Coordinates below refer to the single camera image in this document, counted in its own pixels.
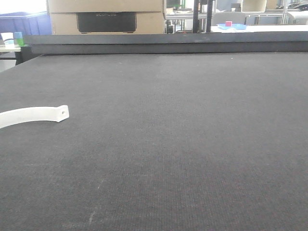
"blue tray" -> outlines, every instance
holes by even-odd
[[[232,24],[232,26],[226,26],[226,24],[218,24],[218,28],[222,30],[228,30],[234,28],[236,30],[246,30],[246,25],[243,24]]]

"gray felt mat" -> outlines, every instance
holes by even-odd
[[[1,231],[307,231],[308,54],[39,57],[0,73]]]

